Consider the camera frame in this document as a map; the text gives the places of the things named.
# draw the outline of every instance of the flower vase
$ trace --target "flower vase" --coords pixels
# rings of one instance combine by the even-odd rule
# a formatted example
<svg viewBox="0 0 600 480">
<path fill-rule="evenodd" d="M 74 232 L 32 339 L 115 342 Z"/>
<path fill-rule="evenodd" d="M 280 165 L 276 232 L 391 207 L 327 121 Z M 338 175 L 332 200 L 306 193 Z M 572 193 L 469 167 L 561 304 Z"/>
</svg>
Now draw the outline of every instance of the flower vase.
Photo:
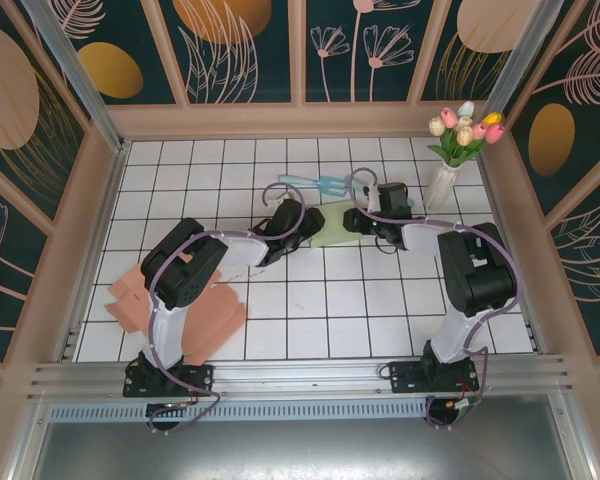
<svg viewBox="0 0 600 480">
<path fill-rule="evenodd" d="M 460 167 L 450 167 L 444 160 L 429 181 L 424 195 L 424 206 L 427 210 L 439 210 L 453 190 Z"/>
</svg>

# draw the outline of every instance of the black bracket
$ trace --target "black bracket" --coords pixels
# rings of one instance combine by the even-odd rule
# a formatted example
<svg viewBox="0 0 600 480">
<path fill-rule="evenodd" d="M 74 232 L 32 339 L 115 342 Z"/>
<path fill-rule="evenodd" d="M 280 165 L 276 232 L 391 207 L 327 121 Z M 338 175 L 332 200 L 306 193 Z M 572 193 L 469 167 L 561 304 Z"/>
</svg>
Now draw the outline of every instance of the black bracket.
<svg viewBox="0 0 600 480">
<path fill-rule="evenodd" d="M 393 393 L 462 392 L 463 384 L 478 391 L 480 384 L 475 364 L 469 357 L 454 363 L 439 363 L 426 343 L 420 360 L 391 362 L 388 372 L 380 372 L 391 382 Z"/>
<path fill-rule="evenodd" d="M 125 398 L 189 396 L 186 388 L 165 377 L 160 370 L 146 359 L 142 352 L 138 357 L 137 365 L 128 366 L 124 373 L 122 396 Z M 169 369 L 169 373 L 178 380 L 203 390 L 211 391 L 213 387 L 213 367 L 211 365 L 196 367 L 186 365 L 180 360 Z"/>
</svg>

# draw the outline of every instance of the white tile floor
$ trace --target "white tile floor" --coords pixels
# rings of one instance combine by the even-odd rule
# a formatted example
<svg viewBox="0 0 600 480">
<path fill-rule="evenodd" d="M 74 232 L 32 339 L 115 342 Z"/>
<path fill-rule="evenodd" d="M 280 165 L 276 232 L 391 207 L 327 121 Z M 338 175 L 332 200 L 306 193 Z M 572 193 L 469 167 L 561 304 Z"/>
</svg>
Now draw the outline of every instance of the white tile floor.
<svg viewBox="0 0 600 480">
<path fill-rule="evenodd" d="M 207 228 L 245 230 L 270 212 L 262 189 L 290 174 L 344 177 L 372 168 L 401 181 L 414 213 L 475 224 L 493 221 L 475 162 L 463 166 L 440 211 L 425 212 L 422 194 L 439 160 L 432 138 L 332 138 L 136 142 L 120 187 L 106 247 L 83 322 L 77 361 L 128 361 L 143 342 L 125 334 L 104 309 L 107 291 L 182 216 Z M 308 204 L 339 201 L 306 189 Z M 223 267 L 221 281 L 247 305 L 248 320 L 213 361 L 419 355 L 446 312 L 440 267 L 416 252 L 381 253 L 371 237 L 353 245 L 300 248 L 264 269 Z M 532 352 L 522 315 L 503 315 L 474 347 Z"/>
</svg>

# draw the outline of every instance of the purple cable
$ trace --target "purple cable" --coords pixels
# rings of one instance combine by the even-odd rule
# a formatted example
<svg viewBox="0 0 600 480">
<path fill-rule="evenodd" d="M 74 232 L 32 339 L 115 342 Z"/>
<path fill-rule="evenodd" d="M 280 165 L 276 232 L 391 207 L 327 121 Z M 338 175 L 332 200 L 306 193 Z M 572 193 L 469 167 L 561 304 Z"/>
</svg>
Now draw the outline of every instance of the purple cable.
<svg viewBox="0 0 600 480">
<path fill-rule="evenodd" d="M 355 169 L 351 173 L 351 175 L 348 177 L 348 179 L 349 179 L 349 182 L 348 182 L 349 195 L 351 196 L 351 200 L 353 201 L 353 204 L 355 205 L 355 207 L 358 210 L 360 210 L 360 212 L 362 212 L 363 215 L 366 215 L 371 220 L 374 220 L 376 222 L 390 223 L 390 224 L 394 224 L 394 225 L 412 225 L 412 224 L 434 225 L 434 226 L 440 226 L 440 227 L 444 227 L 444 228 L 451 228 L 452 230 L 456 230 L 459 232 L 467 231 L 467 232 L 473 233 L 477 237 L 480 237 L 480 238 L 484 239 L 485 241 L 487 241 L 488 243 L 490 243 L 505 258 L 505 260 L 511 267 L 511 270 L 513 271 L 513 276 L 515 277 L 515 280 L 516 280 L 516 295 L 513 298 L 513 301 L 511 303 L 509 303 L 508 305 L 505 305 L 504 307 L 499 308 L 498 310 L 493 310 L 491 312 L 486 313 L 480 320 L 478 320 L 478 322 L 473 326 L 473 328 L 469 332 L 469 335 L 467 336 L 467 339 L 465 340 L 464 345 L 463 345 L 465 352 L 467 352 L 469 355 L 481 355 L 481 354 L 484 355 L 484 362 L 483 362 L 483 366 L 482 366 L 482 382 L 480 385 L 480 391 L 478 393 L 478 397 L 482 398 L 482 395 L 484 393 L 485 383 L 487 380 L 487 361 L 488 361 L 488 357 L 489 357 L 489 348 L 485 346 L 485 347 L 482 347 L 477 352 L 473 352 L 469 349 L 469 347 L 471 346 L 471 342 L 473 341 L 473 338 L 478 333 L 478 330 L 480 330 L 480 328 L 490 318 L 493 318 L 495 316 L 498 316 L 498 315 L 508 312 L 513 307 L 515 307 L 518 304 L 520 298 L 522 298 L 522 276 L 520 275 L 518 266 L 516 265 L 515 261 L 513 260 L 513 257 L 511 257 L 509 252 L 507 252 L 507 250 L 502 245 L 500 245 L 500 243 L 498 243 L 494 238 L 490 237 L 486 233 L 484 233 L 474 227 L 469 227 L 469 226 L 463 225 L 461 223 L 445 222 L 444 220 L 427 220 L 426 218 L 424 220 L 394 220 L 394 219 L 390 219 L 390 218 L 379 217 L 377 215 L 373 215 L 372 213 L 367 212 L 358 203 L 358 200 L 356 198 L 356 192 L 353 188 L 353 180 L 355 179 L 356 174 L 359 172 L 370 173 L 373 176 L 373 185 L 374 186 L 378 184 L 378 176 L 376 175 L 376 172 L 374 172 L 370 168 L 360 167 L 360 168 Z M 435 426 L 436 424 L 442 425 L 442 422 L 431 417 L 431 415 L 429 414 L 429 410 L 431 408 L 431 404 L 433 403 L 434 399 L 435 399 L 435 397 L 433 397 L 433 396 L 427 398 L 427 404 L 426 404 L 426 408 L 425 408 L 425 419 L 426 419 L 427 423 L 429 423 L 429 425 L 431 425 L 431 426 Z"/>
<path fill-rule="evenodd" d="M 156 347 L 154 344 L 154 334 L 153 334 L 153 327 L 154 327 L 155 320 L 156 320 L 156 314 L 158 313 L 158 308 L 156 307 L 156 305 L 158 305 L 158 297 L 156 295 L 156 286 L 158 285 L 158 281 L 164 274 L 167 267 L 169 265 L 171 265 L 171 262 L 173 262 L 175 260 L 175 258 L 178 255 L 180 255 L 188 246 L 192 245 L 194 242 L 197 242 L 201 238 L 209 237 L 209 236 L 218 236 L 218 237 L 222 238 L 223 236 L 229 236 L 229 237 L 237 237 L 237 238 L 246 238 L 246 237 L 257 238 L 259 240 L 282 240 L 283 238 L 286 238 L 289 235 L 292 235 L 293 233 L 295 233 L 296 230 L 298 230 L 298 228 L 300 228 L 300 225 L 302 224 L 302 221 L 304 220 L 305 212 L 307 209 L 306 203 L 304 201 L 304 197 L 302 196 L 302 193 L 300 193 L 300 190 L 298 190 L 296 187 L 294 187 L 293 185 L 290 185 L 288 183 L 284 183 L 284 182 L 272 183 L 271 185 L 267 186 L 267 188 L 265 188 L 264 191 L 262 192 L 262 202 L 264 203 L 264 205 L 266 207 L 269 206 L 269 204 L 267 203 L 267 201 L 265 199 L 266 193 L 272 187 L 275 187 L 278 185 L 284 185 L 287 188 L 290 188 L 291 190 L 293 190 L 293 192 L 295 192 L 295 194 L 298 195 L 298 199 L 302 205 L 302 209 L 300 211 L 300 217 L 298 218 L 298 221 L 288 231 L 286 231 L 280 235 L 264 236 L 264 235 L 257 235 L 252 232 L 205 230 L 204 232 L 201 232 L 201 233 L 198 233 L 197 235 L 192 236 L 191 238 L 189 238 L 188 240 L 183 242 L 182 245 L 180 245 L 178 248 L 176 248 L 173 251 L 173 253 L 167 257 L 167 259 L 164 261 L 164 263 L 162 265 L 160 265 L 160 268 L 158 268 L 158 270 L 156 271 L 156 274 L 153 276 L 153 279 L 151 280 L 151 284 L 149 285 L 149 297 L 151 298 L 151 302 L 152 302 L 151 316 L 149 318 L 149 329 L 148 329 L 149 330 L 149 348 L 151 349 L 151 354 L 153 355 L 153 359 L 156 363 L 156 366 L 164 374 L 165 377 L 167 377 L 169 380 L 171 380 L 176 385 L 180 385 L 181 387 L 186 388 L 189 393 L 197 393 L 197 394 L 201 394 L 201 395 L 211 394 L 212 396 L 215 397 L 215 400 L 211 403 L 211 405 L 209 405 L 204 410 L 202 410 L 202 412 L 200 412 L 198 415 L 196 415 L 192 420 L 189 420 L 186 423 L 180 423 L 180 424 L 176 425 L 174 428 L 172 428 L 170 430 L 166 430 L 165 435 L 168 435 L 169 432 L 176 433 L 178 431 L 182 431 L 182 430 L 194 425 L 195 423 L 197 423 L 198 420 L 200 420 L 207 413 L 209 413 L 211 411 L 211 409 L 213 409 L 218 404 L 218 402 L 220 402 L 220 395 L 216 392 L 212 392 L 212 391 L 205 390 L 202 388 L 194 387 L 193 385 L 190 385 L 188 383 L 185 383 L 185 382 L 179 380 L 175 376 L 171 375 L 171 373 L 169 373 L 169 371 L 164 367 L 164 364 L 160 360 L 160 357 L 158 355 L 158 352 L 156 351 Z M 156 418 L 157 415 L 160 415 L 161 413 L 164 413 L 167 411 L 172 411 L 174 409 L 179 410 L 179 409 L 184 409 L 184 408 L 186 408 L 186 407 L 175 407 L 175 408 L 168 407 L 168 408 L 161 408 L 161 409 L 155 411 L 149 418 L 149 426 L 151 427 L 153 433 L 156 433 L 158 431 L 153 424 L 153 420 Z"/>
</svg>

